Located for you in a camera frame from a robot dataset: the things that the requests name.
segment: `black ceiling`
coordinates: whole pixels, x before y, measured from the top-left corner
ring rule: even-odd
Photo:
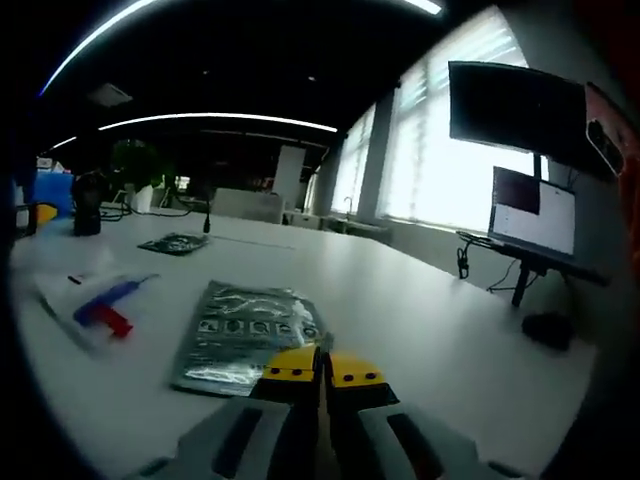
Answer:
[[[286,117],[340,135],[485,2],[448,0],[434,17],[402,0],[157,0],[99,37],[37,98],[68,53],[131,3],[18,6],[13,52],[24,75],[15,89],[38,125],[40,148],[116,121],[182,112]],[[110,109],[91,103],[87,93],[105,82],[133,101]],[[162,123],[157,128],[259,131],[326,145],[336,138],[247,120]]]

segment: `yellow object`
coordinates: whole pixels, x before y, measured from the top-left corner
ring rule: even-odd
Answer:
[[[316,348],[295,348],[275,355],[265,367],[262,378],[288,382],[313,381]]]
[[[36,206],[36,219],[38,222],[38,226],[41,226],[47,222],[50,222],[57,216],[58,216],[58,209],[53,205],[49,205],[46,203],[39,203]]]
[[[373,364],[343,353],[331,354],[333,378],[336,388],[365,387],[386,383],[382,372]]]

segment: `blue container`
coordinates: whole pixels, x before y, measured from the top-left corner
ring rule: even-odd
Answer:
[[[69,217],[73,211],[72,183],[73,175],[69,173],[38,172],[33,200],[55,205],[58,209],[58,217]]]

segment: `black monitor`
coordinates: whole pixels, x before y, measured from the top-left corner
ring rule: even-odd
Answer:
[[[610,171],[586,138],[584,86],[522,67],[449,62],[451,138],[549,156],[598,178]]]
[[[489,238],[558,260],[573,258],[573,192],[529,175],[494,167]]]

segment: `window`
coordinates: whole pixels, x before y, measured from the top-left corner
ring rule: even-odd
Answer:
[[[320,173],[320,168],[316,170],[316,173],[311,175],[309,179],[309,184],[307,185],[307,195],[304,199],[304,212],[305,213],[313,213],[316,203],[316,186],[318,182],[318,175]]]
[[[189,177],[176,177],[176,185],[178,186],[179,192],[186,192],[187,187],[189,186]]]
[[[349,130],[340,152],[340,164],[331,210],[339,213],[356,213],[360,201],[360,189],[367,164],[375,105]]]
[[[506,20],[489,8],[445,38],[396,92],[378,215],[487,231],[493,167],[533,175],[533,156],[449,137],[450,60],[527,66]],[[543,158],[543,177],[548,177]]]

